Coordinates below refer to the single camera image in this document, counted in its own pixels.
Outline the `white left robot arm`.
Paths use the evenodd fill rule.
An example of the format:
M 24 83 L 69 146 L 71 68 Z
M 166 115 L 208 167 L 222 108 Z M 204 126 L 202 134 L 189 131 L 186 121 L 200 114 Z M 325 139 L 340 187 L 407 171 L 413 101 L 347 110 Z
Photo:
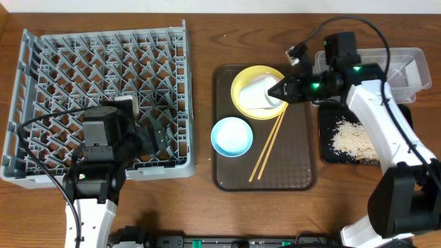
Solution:
M 83 160 L 71 165 L 63 178 L 72 212 L 66 213 L 66 247 L 106 247 L 116 216 L 126 168 L 136 157 L 165 149 L 161 125 L 107 127 L 92 121 L 83 128 L 84 144 L 75 154 Z

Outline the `blue bowl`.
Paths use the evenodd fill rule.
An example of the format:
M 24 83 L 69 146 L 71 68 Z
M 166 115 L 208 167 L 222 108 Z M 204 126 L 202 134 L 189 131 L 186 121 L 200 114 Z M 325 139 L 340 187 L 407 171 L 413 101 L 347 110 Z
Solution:
M 245 154 L 252 146 L 254 135 L 250 125 L 241 118 L 227 117 L 212 128 L 211 143 L 214 150 L 225 157 Z

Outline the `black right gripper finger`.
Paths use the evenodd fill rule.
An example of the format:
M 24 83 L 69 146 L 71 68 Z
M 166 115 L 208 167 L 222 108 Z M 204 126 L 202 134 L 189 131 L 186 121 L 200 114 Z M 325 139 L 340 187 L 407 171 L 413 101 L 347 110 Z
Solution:
M 293 94 L 293 78 L 285 77 L 270 87 L 268 95 L 274 98 L 291 98 Z
M 274 96 L 274 99 L 280 102 L 293 103 L 293 99 L 289 96 Z

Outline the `pile of cooked rice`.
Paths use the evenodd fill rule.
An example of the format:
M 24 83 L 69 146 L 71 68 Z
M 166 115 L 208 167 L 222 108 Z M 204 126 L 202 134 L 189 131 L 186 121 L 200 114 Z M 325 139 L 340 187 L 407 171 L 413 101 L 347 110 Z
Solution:
M 342 119 L 336 123 L 334 131 L 336 133 L 331 139 L 334 154 L 346 155 L 363 163 L 379 162 L 373 143 L 362 124 Z

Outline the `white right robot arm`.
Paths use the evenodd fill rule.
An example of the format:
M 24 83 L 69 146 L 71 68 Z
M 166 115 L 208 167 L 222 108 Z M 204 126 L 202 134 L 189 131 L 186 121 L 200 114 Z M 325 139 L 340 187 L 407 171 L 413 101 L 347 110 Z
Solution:
M 440 161 L 408 124 L 378 64 L 286 76 L 268 95 L 287 103 L 340 96 L 373 143 L 382 178 L 369 197 L 368 214 L 341 229 L 344 246 L 381 247 L 440 228 Z

